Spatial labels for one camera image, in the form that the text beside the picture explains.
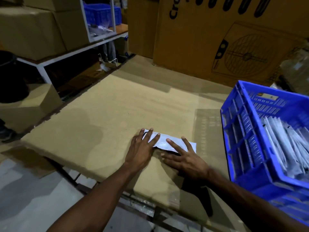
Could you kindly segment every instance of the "hand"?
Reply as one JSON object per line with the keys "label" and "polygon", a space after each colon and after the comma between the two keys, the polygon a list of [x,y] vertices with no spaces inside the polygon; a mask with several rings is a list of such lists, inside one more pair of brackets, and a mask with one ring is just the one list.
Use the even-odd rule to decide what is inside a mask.
{"label": "hand", "polygon": [[191,144],[185,137],[181,137],[181,139],[184,144],[186,144],[188,152],[172,140],[166,139],[168,144],[170,144],[180,154],[180,156],[162,153],[162,161],[168,166],[185,173],[195,181],[207,179],[208,170],[210,167],[194,152]]}
{"label": "hand", "polygon": [[141,129],[139,134],[133,137],[125,159],[125,164],[128,164],[134,172],[138,172],[147,166],[154,152],[153,146],[160,138],[160,134],[157,134],[153,140],[149,142],[153,132],[153,128],[151,128],[147,132],[145,138],[142,139],[144,131],[145,129]]}

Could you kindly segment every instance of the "concrete floor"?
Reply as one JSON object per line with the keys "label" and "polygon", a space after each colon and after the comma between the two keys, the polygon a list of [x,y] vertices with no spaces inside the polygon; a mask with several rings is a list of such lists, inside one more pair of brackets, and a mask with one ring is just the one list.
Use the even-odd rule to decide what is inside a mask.
{"label": "concrete floor", "polygon": [[[67,169],[72,177],[78,173]],[[95,181],[80,176],[78,183],[93,187]],[[57,172],[38,179],[10,159],[0,164],[0,231],[45,232],[83,195]],[[173,218],[166,223],[184,231],[198,232]],[[116,208],[104,232],[165,232],[122,208]]]}

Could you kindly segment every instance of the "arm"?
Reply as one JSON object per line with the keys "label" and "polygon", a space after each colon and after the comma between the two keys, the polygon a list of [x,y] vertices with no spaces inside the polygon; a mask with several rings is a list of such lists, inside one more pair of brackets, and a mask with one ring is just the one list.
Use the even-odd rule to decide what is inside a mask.
{"label": "arm", "polygon": [[162,153],[163,162],[212,189],[232,208],[251,231],[263,231],[265,229],[270,231],[309,231],[309,228],[304,224],[225,179],[193,151],[191,144],[185,137],[182,137],[182,140],[186,144],[188,152],[167,139],[167,142],[181,156]]}
{"label": "arm", "polygon": [[151,159],[152,147],[160,137],[160,134],[157,134],[148,142],[152,131],[153,129],[150,129],[142,140],[144,129],[141,129],[131,141],[124,164],[67,210],[47,232],[102,232],[130,180],[146,167]]}

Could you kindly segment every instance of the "blue plastic crate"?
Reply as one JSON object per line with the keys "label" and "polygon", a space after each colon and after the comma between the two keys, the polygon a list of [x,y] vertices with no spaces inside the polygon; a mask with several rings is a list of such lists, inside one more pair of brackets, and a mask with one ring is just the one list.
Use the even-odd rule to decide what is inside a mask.
{"label": "blue plastic crate", "polygon": [[[96,24],[101,26],[112,27],[112,12],[111,7],[108,4],[84,4],[86,20],[88,24]],[[121,24],[121,8],[114,7],[115,10],[115,23]]]}
{"label": "blue plastic crate", "polygon": [[261,124],[264,116],[309,129],[309,97],[238,81],[221,108],[230,179],[309,225],[309,183],[284,175]]}

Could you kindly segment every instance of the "forearm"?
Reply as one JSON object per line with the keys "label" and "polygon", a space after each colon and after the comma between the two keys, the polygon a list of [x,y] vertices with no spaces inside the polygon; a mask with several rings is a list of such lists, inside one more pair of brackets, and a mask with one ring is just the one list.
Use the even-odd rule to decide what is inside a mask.
{"label": "forearm", "polygon": [[48,232],[102,232],[135,172],[124,164],[66,211]]}
{"label": "forearm", "polygon": [[250,230],[308,231],[308,227],[289,217],[249,191],[230,182],[210,169],[206,185],[223,199]]}

